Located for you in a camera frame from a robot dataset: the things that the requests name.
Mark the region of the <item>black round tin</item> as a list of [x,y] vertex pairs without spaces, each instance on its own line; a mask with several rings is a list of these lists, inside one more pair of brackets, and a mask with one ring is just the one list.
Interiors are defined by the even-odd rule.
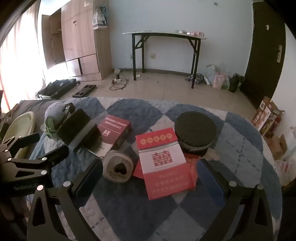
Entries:
[[206,154],[217,134],[214,121],[196,111],[180,114],[175,121],[174,130],[183,152],[200,157]]

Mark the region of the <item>pink plastic bag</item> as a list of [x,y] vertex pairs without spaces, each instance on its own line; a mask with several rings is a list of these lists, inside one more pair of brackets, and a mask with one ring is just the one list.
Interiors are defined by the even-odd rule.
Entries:
[[221,89],[224,83],[225,77],[226,77],[225,73],[216,71],[212,86],[214,88]]

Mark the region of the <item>dark door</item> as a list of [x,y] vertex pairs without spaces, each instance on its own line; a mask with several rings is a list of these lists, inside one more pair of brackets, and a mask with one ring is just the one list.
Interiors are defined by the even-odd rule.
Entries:
[[272,98],[283,68],[286,30],[283,20],[264,1],[253,3],[253,37],[245,80],[240,91],[258,108]]

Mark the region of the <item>open black suitcase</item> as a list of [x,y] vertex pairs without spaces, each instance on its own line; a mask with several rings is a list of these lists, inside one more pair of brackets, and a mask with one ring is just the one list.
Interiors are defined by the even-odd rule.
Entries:
[[64,79],[50,82],[44,89],[37,93],[36,99],[60,99],[79,83],[80,82],[76,79]]

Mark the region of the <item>black rectangular box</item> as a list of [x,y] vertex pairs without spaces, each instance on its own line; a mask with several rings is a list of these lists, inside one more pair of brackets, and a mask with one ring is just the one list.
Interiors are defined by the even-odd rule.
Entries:
[[102,141],[97,123],[81,108],[60,125],[57,137],[73,152],[80,148],[91,150]]

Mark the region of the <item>beige plastic basin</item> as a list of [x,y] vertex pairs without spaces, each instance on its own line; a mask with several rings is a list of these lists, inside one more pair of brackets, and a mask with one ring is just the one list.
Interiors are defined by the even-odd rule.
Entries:
[[9,126],[2,143],[5,143],[12,137],[26,137],[33,133],[35,126],[35,114],[32,111],[18,116]]

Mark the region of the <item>checkered cloth on floor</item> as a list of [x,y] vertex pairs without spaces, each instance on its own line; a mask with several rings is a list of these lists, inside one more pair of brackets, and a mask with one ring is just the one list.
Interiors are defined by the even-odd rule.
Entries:
[[[190,76],[186,77],[185,80],[188,81],[188,82],[192,82],[193,81],[193,75],[190,75]],[[194,83],[197,84],[197,85],[206,84],[204,75],[202,75],[200,73],[197,73],[196,77],[195,77],[195,80],[194,80]]]

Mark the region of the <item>black leg folding table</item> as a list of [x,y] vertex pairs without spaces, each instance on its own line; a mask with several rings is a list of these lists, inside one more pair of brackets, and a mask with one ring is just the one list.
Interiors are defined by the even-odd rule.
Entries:
[[195,77],[198,71],[201,43],[205,37],[196,36],[191,33],[160,32],[160,31],[132,31],[123,33],[131,36],[132,41],[132,73],[133,80],[137,80],[137,54],[141,55],[141,70],[145,73],[145,62],[149,54],[161,54],[161,60],[168,60],[173,67],[177,61],[184,57],[189,61],[189,75],[193,75],[191,88],[195,87]]

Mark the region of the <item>printed cardboard box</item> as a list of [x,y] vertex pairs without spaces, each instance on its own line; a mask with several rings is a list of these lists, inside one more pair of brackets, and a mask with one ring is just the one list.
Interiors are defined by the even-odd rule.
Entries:
[[265,96],[251,123],[264,136],[280,113],[275,103],[269,97]]

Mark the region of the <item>black foam tray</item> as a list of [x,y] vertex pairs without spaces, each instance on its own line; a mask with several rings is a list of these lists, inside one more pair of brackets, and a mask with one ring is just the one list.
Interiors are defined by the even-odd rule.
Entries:
[[73,98],[83,98],[87,97],[91,92],[93,92],[97,88],[97,85],[85,85],[82,89],[80,89],[77,93],[75,93]]

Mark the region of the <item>red envelope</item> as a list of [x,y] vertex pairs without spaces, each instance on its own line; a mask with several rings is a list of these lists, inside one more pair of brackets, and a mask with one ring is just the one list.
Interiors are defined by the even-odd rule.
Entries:
[[[191,177],[194,182],[194,186],[196,186],[196,182],[198,179],[196,164],[201,159],[201,157],[193,154],[188,154],[188,153],[184,153],[184,156],[187,161],[187,164],[190,167]],[[138,160],[132,175],[137,178],[144,179],[140,160]]]

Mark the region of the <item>white bag on wardrobe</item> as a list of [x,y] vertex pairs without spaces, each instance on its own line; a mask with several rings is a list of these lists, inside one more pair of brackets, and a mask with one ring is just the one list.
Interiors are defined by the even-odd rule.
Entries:
[[92,25],[94,30],[107,28],[108,26],[108,11],[104,4],[96,8],[92,18]]

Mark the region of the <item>red double happiness box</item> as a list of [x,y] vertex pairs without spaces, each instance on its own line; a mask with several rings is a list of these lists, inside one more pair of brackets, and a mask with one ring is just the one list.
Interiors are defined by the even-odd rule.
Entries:
[[173,128],[137,135],[136,142],[149,200],[195,188]]

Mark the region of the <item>red Hongqiqu cigarette box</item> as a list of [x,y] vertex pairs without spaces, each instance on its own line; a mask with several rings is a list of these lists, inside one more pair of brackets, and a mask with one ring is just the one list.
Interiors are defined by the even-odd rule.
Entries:
[[109,114],[100,121],[98,128],[102,137],[99,147],[102,156],[110,150],[118,150],[132,130],[130,121]]

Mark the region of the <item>black bag by door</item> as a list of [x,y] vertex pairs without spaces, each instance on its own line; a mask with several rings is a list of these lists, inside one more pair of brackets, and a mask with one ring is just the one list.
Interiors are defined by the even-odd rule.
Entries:
[[244,81],[245,77],[234,73],[233,76],[229,79],[229,91],[234,93],[238,89],[238,85]]

